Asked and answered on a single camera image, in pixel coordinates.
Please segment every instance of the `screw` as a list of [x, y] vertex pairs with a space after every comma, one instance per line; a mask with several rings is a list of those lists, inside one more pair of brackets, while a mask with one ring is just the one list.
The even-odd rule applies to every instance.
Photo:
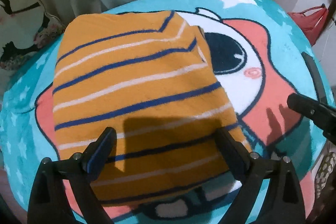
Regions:
[[77, 153], [72, 155], [72, 158], [74, 160], [79, 160], [81, 157], [82, 157], [82, 153], [80, 153], [80, 152], [77, 152]]
[[291, 162], [291, 159], [289, 157], [287, 157], [287, 156], [284, 156], [282, 159], [287, 164]]
[[257, 152], [251, 152], [250, 153], [250, 157], [254, 160], [256, 160], [257, 158], [259, 158], [259, 154]]
[[45, 158], [42, 159], [41, 162], [42, 162], [43, 164], [46, 164], [46, 163], [48, 163], [48, 162], [50, 162], [50, 161], [51, 161], [51, 158], [49, 158], [49, 157], [45, 157]]

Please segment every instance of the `folded shirt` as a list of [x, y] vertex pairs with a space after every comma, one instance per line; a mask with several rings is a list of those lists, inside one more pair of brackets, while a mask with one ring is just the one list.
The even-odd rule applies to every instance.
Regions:
[[250, 149], [201, 29], [174, 11], [79, 16], [65, 31], [53, 86], [61, 159], [106, 127], [117, 131], [91, 183], [102, 204], [153, 201], [223, 174], [219, 127]]

